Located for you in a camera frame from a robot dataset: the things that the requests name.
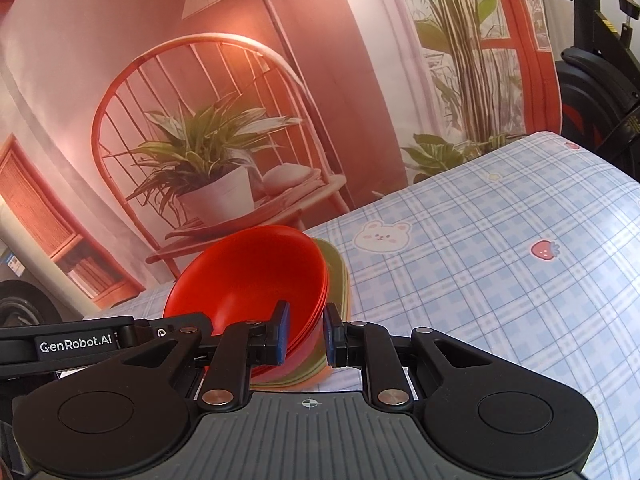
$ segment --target strawberry print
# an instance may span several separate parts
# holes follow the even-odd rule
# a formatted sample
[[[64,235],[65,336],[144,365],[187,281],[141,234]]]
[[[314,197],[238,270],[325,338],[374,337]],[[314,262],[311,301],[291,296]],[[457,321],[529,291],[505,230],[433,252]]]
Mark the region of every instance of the strawberry print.
[[[541,260],[550,261],[560,255],[560,246],[549,240],[540,240],[531,247],[531,254]]]

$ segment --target screw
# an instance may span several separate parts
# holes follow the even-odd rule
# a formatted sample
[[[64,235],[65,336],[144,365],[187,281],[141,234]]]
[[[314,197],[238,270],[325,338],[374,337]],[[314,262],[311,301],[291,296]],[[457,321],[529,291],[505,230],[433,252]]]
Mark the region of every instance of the screw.
[[[402,390],[383,390],[378,394],[378,400],[387,406],[401,406],[409,401],[409,394]]]
[[[224,406],[234,400],[234,394],[228,390],[209,390],[202,394],[202,402],[211,406]]]

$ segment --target wooden chair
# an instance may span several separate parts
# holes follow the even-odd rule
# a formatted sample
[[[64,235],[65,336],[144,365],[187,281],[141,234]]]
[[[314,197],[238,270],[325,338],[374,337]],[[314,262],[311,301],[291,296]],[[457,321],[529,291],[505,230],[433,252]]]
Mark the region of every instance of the wooden chair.
[[[243,102],[265,108],[268,116],[302,119],[299,125],[271,134],[273,147],[254,156],[258,172],[264,174],[286,162],[302,164],[315,170],[314,183],[289,189],[267,205],[257,203],[260,211],[254,211],[251,219],[225,222],[222,230],[190,218],[177,200],[171,200],[162,212],[159,200],[126,200],[150,173],[126,152],[159,138],[145,112],[178,116],[181,107],[193,112],[240,94]],[[303,229],[302,214],[323,200],[329,200],[338,213],[347,213],[349,208],[340,196],[346,178],[331,171],[314,126],[318,116],[310,113],[312,110],[316,110],[313,98],[285,59],[242,36],[185,36],[160,44],[130,63],[98,106],[92,126],[92,154],[117,203],[153,249],[146,262],[163,260],[179,276],[175,258],[200,252],[224,235],[248,227],[247,222]]]

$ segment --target plaid tablecloth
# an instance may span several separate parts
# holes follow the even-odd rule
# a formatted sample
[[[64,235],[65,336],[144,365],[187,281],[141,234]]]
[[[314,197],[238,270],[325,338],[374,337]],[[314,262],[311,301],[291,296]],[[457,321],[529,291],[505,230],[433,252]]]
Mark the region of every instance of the plaid tablecloth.
[[[640,478],[640,184],[540,133],[308,234],[342,253],[354,319],[431,326],[576,388],[600,421],[584,473]],[[159,317],[171,286],[102,314]],[[344,369],[317,390],[359,387]]]

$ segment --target gray ribbed plate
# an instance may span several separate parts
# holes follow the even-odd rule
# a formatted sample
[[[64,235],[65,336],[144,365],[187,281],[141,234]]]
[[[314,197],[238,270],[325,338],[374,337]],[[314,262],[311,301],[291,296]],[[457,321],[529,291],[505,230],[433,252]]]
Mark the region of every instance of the gray ribbed plate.
[[[97,449],[96,452],[108,452]],[[56,477],[39,473],[33,480]],[[255,393],[238,412],[206,415],[187,444],[132,480],[480,480],[446,462],[413,419],[362,393]],[[562,480],[576,480],[565,475]]]

